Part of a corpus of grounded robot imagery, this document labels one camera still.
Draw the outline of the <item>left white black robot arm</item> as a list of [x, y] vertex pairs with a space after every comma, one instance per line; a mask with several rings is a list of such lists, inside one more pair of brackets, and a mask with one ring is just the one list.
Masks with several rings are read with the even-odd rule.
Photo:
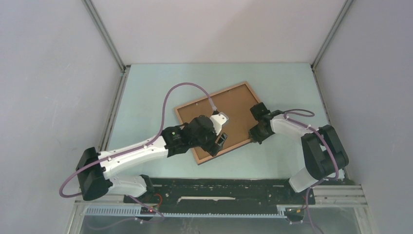
[[222, 112], [210, 117], [198, 116], [190, 123], [167, 127], [160, 136], [128, 147], [98, 152], [94, 147], [83, 152], [77, 165], [77, 179], [85, 201], [106, 194], [131, 195], [142, 203], [152, 201], [154, 190], [147, 175], [126, 176], [126, 171], [139, 164], [201, 148], [216, 156], [224, 146], [227, 134], [222, 131], [229, 118]]

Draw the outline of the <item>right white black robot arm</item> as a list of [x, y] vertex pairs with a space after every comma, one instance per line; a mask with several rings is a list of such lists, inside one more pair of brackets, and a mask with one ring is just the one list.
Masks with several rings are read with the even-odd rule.
[[262, 103], [250, 108], [257, 125], [249, 130], [253, 142], [261, 144], [274, 134], [288, 136], [302, 146], [305, 166], [287, 181], [283, 191], [286, 202], [295, 204], [303, 191], [328, 179], [338, 179], [339, 172], [349, 164], [347, 153], [331, 125], [315, 128], [292, 118], [292, 115], [313, 117], [305, 109], [271, 112]]

